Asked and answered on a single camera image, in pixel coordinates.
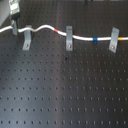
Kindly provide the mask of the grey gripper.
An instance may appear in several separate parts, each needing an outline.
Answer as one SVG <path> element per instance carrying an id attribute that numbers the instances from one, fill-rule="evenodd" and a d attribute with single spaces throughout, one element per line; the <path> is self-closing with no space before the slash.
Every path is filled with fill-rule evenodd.
<path id="1" fill-rule="evenodd" d="M 17 35 L 17 24 L 16 21 L 20 17 L 20 6 L 19 6 L 19 0 L 9 0 L 9 8 L 10 8 L 10 18 L 11 20 L 11 26 L 12 26 L 12 32 L 14 35 Z"/>

